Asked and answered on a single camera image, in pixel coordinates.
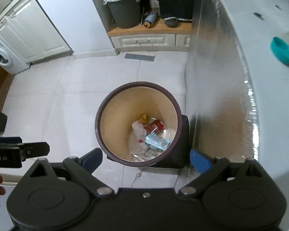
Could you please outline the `blue white snack wrapper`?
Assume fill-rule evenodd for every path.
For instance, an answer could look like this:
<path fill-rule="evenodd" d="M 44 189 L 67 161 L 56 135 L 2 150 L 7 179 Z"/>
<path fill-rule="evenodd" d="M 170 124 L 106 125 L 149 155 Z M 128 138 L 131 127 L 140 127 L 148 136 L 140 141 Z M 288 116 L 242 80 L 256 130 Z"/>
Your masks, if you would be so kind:
<path fill-rule="evenodd" d="M 154 132 L 148 134 L 145 137 L 145 144 L 151 149 L 159 149 L 165 151 L 170 144 L 172 143 L 171 139 L 165 139 L 159 135 L 156 135 Z"/>

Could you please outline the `white tissue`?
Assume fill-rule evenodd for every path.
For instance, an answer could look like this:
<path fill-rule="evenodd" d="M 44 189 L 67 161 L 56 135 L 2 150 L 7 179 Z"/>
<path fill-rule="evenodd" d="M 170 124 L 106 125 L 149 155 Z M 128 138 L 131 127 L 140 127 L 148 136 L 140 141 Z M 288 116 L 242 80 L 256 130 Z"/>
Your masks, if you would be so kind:
<path fill-rule="evenodd" d="M 147 136 L 147 131 L 145 130 L 141 121 L 135 121 L 132 123 L 133 133 L 136 136 L 138 143 L 145 143 L 145 137 Z"/>

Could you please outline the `red snack packet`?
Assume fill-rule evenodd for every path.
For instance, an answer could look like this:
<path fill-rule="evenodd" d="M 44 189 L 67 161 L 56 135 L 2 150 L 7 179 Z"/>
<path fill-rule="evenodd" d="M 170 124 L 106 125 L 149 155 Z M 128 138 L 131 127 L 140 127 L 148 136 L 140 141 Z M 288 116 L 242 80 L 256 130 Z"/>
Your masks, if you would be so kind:
<path fill-rule="evenodd" d="M 155 119 L 148 125 L 145 125 L 144 128 L 147 131 L 147 134 L 154 133 L 156 135 L 161 134 L 166 129 L 164 123 L 162 123 L 162 121 L 160 121 L 159 119 Z"/>

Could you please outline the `round brown trash bin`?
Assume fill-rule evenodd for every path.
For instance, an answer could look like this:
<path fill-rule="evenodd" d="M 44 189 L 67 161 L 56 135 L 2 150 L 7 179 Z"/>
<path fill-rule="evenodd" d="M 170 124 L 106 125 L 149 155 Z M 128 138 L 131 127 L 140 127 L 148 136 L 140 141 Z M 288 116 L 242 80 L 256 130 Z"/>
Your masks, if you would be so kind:
<path fill-rule="evenodd" d="M 188 155 L 187 117 L 166 89 L 150 82 L 111 92 L 98 109 L 95 134 L 109 160 L 130 167 L 181 168 Z"/>

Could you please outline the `white washing machine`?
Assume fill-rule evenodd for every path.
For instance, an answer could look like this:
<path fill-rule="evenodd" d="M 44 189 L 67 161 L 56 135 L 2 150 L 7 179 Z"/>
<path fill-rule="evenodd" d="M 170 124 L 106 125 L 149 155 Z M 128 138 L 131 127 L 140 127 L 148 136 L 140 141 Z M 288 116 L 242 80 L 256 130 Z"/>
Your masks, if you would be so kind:
<path fill-rule="evenodd" d="M 30 64 L 25 63 L 12 51 L 0 42 L 0 66 L 9 74 L 15 75 L 30 68 Z"/>

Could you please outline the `white kitchen cabinet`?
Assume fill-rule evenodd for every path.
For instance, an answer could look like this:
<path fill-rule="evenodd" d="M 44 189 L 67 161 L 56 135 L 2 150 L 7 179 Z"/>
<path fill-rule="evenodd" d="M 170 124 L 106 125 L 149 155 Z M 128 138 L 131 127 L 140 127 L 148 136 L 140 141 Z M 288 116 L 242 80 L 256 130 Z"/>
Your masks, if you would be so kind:
<path fill-rule="evenodd" d="M 13 0 L 3 10 L 0 41 L 27 63 L 71 51 L 36 0 Z"/>

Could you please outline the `grey floor mat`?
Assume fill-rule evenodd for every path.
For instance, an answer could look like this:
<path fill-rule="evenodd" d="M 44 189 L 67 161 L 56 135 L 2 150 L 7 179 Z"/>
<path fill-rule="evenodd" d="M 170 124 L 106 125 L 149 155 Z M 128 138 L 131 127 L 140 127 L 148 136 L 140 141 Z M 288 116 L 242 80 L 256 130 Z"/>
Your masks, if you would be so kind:
<path fill-rule="evenodd" d="M 144 60 L 148 62 L 153 62 L 155 60 L 155 56 L 153 55 L 142 55 L 142 54 L 132 54 L 126 53 L 125 59 L 135 59 L 135 60 Z"/>

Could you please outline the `teal bowl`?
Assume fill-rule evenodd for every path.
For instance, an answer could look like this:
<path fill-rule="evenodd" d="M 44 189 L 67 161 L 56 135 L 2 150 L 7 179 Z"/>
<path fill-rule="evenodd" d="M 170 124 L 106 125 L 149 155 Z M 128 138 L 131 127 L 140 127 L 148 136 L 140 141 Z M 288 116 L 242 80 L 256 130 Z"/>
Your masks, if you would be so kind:
<path fill-rule="evenodd" d="M 278 37 L 274 37 L 270 44 L 273 55 L 283 64 L 289 65 L 289 45 Z"/>

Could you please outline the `white low drawer cabinet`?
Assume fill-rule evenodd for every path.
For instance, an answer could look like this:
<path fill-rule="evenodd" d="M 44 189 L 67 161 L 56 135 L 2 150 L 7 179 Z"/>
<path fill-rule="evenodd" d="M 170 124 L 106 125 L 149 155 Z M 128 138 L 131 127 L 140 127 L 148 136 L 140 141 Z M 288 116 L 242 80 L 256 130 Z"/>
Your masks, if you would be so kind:
<path fill-rule="evenodd" d="M 138 25 L 128 29 L 115 27 L 109 31 L 113 46 L 119 52 L 130 51 L 187 51 L 191 36 L 191 22 L 179 22 L 170 28 L 158 19 L 151 28 Z"/>

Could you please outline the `small black bowl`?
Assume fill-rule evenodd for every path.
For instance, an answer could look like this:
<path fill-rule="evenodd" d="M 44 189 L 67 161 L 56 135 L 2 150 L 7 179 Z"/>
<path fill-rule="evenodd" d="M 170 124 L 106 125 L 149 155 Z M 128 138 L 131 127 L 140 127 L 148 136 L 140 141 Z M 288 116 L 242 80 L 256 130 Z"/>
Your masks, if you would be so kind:
<path fill-rule="evenodd" d="M 177 28 L 180 25 L 180 21 L 177 18 L 167 18 L 164 22 L 169 28 Z"/>

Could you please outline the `blue white spray can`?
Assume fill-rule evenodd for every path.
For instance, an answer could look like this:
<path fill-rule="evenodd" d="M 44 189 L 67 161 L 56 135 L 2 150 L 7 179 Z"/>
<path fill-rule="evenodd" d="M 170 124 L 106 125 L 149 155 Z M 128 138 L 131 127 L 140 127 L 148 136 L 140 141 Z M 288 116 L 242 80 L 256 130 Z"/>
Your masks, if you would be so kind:
<path fill-rule="evenodd" d="M 147 17 L 144 19 L 144 27 L 145 28 L 151 28 L 153 24 L 155 23 L 156 19 L 158 17 L 158 14 L 156 11 L 151 11 Z"/>

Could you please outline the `dark grey plastic bucket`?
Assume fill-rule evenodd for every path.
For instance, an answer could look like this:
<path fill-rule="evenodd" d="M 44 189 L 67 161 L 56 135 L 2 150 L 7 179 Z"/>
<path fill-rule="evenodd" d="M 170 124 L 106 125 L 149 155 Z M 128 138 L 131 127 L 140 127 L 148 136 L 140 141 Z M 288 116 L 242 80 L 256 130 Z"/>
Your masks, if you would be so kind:
<path fill-rule="evenodd" d="M 103 0 L 103 5 L 110 8 L 119 28 L 132 28 L 141 22 L 140 0 Z"/>

